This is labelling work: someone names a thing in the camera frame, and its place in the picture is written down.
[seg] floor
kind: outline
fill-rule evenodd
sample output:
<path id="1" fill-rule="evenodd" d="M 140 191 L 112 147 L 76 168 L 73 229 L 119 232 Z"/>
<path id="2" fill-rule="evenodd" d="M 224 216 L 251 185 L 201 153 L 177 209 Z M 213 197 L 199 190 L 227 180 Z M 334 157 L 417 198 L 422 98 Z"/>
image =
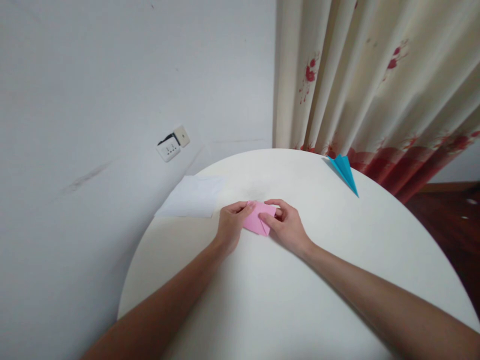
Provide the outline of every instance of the floor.
<path id="1" fill-rule="evenodd" d="M 405 206 L 423 224 L 450 260 L 480 318 L 479 189 L 418 193 Z"/>

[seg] pink origami paper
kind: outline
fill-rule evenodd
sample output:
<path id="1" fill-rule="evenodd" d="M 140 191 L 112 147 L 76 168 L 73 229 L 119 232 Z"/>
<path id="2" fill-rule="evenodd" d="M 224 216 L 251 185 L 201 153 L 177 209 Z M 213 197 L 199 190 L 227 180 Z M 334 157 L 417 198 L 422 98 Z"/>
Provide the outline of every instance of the pink origami paper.
<path id="1" fill-rule="evenodd" d="M 255 203 L 255 208 L 253 209 L 253 212 L 248 215 L 248 217 L 243 222 L 243 227 L 256 234 L 268 236 L 270 233 L 270 226 L 260 220 L 259 214 L 267 213 L 274 216 L 277 208 L 259 201 L 249 201 L 248 204 L 252 202 Z"/>

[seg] power socket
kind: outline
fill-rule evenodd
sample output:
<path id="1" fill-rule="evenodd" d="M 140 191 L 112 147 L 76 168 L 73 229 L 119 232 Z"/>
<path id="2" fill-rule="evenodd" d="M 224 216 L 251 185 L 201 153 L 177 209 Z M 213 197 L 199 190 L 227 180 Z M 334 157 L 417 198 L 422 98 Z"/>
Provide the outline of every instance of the power socket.
<path id="1" fill-rule="evenodd" d="M 180 145 L 177 142 L 177 139 L 172 136 L 158 144 L 156 151 L 160 154 L 163 161 L 168 163 L 180 152 Z"/>

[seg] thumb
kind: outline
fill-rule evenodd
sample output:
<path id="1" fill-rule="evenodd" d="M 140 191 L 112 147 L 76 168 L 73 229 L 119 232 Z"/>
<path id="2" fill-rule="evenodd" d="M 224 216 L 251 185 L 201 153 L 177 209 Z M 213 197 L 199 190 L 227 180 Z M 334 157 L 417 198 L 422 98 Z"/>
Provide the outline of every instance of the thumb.
<path id="1" fill-rule="evenodd" d="M 278 221 L 276 218 L 274 218 L 272 215 L 266 212 L 259 213 L 258 217 L 260 218 L 260 220 L 262 220 L 265 224 L 267 224 L 269 227 L 271 227 L 275 231 L 277 231 L 277 229 L 281 224 L 280 221 Z"/>
<path id="2" fill-rule="evenodd" d="M 250 202 L 247 206 L 245 206 L 239 213 L 240 217 L 245 219 L 248 215 L 250 215 L 255 209 L 255 203 Z"/>

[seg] left hand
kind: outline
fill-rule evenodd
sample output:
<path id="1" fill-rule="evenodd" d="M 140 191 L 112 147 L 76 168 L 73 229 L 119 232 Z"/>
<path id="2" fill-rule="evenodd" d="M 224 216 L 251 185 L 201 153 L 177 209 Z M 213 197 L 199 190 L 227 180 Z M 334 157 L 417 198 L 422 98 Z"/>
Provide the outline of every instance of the left hand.
<path id="1" fill-rule="evenodd" d="M 224 247 L 227 254 L 232 253 L 239 243 L 244 220 L 254 209 L 255 203 L 251 202 L 247 206 L 246 201 L 239 201 L 222 207 L 220 220 L 218 221 L 218 231 L 212 243 Z"/>

